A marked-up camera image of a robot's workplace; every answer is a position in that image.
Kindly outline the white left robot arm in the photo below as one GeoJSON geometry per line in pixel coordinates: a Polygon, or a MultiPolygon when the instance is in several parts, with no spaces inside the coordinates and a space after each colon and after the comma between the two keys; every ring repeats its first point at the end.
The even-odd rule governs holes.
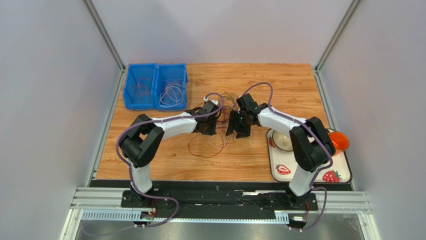
{"type": "Polygon", "coordinates": [[[154,199],[154,196],[147,194],[153,186],[150,163],[162,140],[190,133],[213,135],[221,109],[218,101],[205,99],[203,106],[171,117],[149,118],[140,114],[119,135],[115,144],[118,157],[128,167],[133,192],[143,198],[154,199]]]}

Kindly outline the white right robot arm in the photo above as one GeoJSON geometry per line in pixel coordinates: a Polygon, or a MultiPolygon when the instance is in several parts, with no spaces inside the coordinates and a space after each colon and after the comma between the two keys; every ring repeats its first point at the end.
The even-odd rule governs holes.
{"type": "Polygon", "coordinates": [[[289,183],[289,195],[293,198],[306,196],[312,189],[319,172],[326,164],[333,163],[336,149],[317,117],[309,119],[294,117],[276,110],[268,103],[258,104],[249,93],[240,96],[238,110],[230,112],[226,135],[246,138],[251,126],[270,128],[288,137],[291,142],[297,168],[289,183]]]}

